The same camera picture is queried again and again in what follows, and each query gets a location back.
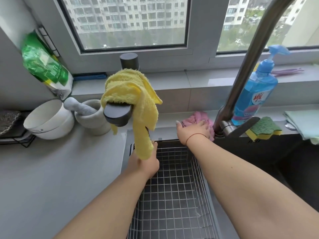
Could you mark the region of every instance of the light green towel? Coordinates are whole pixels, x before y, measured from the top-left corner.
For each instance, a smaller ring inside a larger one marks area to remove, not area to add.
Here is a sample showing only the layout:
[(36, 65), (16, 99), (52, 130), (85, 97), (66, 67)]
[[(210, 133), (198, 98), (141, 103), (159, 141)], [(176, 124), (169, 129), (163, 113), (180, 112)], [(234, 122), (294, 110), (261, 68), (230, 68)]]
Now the light green towel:
[(319, 144), (319, 110), (285, 112), (284, 116), (297, 128), (303, 140)]

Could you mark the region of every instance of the yellow towel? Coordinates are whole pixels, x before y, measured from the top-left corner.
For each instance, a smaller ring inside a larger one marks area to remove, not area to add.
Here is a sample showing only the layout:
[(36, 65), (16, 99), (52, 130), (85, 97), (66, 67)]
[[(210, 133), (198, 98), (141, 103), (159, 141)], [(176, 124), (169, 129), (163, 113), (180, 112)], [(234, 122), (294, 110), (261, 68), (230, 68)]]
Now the yellow towel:
[[(148, 79), (139, 71), (124, 69), (110, 76), (105, 83), (105, 93), (101, 105), (107, 102), (133, 104), (133, 133), (136, 154), (140, 159), (148, 159), (153, 151), (153, 144), (148, 136), (149, 130), (154, 130), (158, 119), (155, 104), (162, 104)], [(117, 127), (112, 125), (113, 133)]]

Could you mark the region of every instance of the wire grid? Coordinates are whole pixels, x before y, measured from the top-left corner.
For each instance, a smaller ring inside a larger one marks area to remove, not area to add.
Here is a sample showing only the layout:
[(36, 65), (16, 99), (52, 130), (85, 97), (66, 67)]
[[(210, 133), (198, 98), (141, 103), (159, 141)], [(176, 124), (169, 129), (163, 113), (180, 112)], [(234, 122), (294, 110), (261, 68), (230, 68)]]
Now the wire grid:
[(217, 238), (204, 179), (186, 147), (159, 148), (158, 172), (134, 211), (128, 239)]

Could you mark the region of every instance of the yellow sponge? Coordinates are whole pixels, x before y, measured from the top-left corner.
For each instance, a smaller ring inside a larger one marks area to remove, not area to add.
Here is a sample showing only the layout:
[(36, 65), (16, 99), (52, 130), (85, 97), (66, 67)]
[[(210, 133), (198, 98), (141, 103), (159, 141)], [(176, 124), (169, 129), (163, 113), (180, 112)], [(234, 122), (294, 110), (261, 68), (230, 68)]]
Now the yellow sponge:
[(253, 141), (256, 139), (267, 140), (272, 135), (281, 135), (282, 130), (270, 117), (263, 117), (255, 125), (248, 129), (246, 134)]

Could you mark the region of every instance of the pink cloth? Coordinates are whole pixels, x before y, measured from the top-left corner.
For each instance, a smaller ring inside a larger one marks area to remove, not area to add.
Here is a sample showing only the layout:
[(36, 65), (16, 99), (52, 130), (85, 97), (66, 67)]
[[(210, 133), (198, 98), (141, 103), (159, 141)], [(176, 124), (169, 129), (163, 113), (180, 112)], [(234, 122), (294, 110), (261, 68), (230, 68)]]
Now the pink cloth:
[(194, 112), (193, 115), (191, 115), (189, 118), (183, 120), (181, 124), (183, 127), (190, 126), (192, 124), (197, 124), (201, 120), (204, 120), (209, 125), (209, 132), (211, 134), (210, 140), (214, 140), (215, 132), (213, 129), (213, 121), (208, 118), (208, 115), (206, 112)]

